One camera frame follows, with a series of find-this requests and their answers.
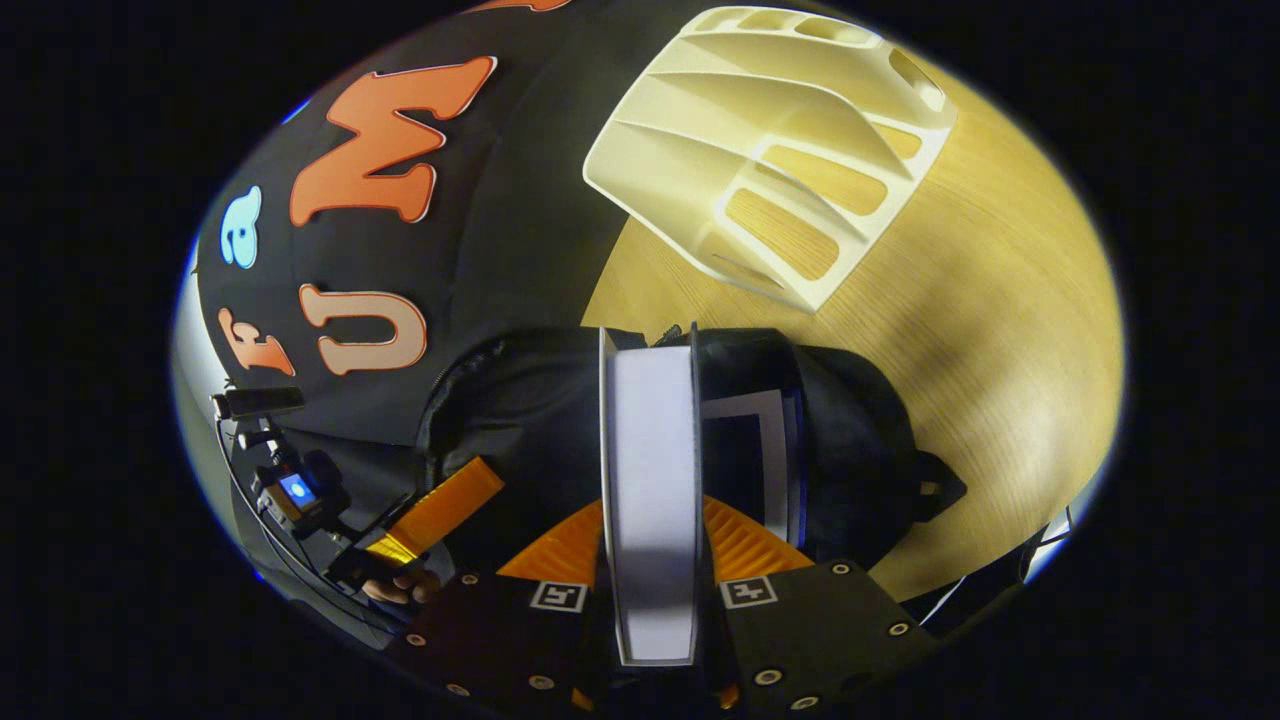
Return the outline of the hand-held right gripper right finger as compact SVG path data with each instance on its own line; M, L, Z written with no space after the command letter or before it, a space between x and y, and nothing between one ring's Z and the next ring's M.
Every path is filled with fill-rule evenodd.
M703 509L723 716L812 717L936 652L937 638L855 562L815 562L719 500Z

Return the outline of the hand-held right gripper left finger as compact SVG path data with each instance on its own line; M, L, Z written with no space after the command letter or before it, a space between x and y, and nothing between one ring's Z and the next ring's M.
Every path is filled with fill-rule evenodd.
M394 670L488 717L591 717L607 674L596 500L495 573L466 570L385 647Z

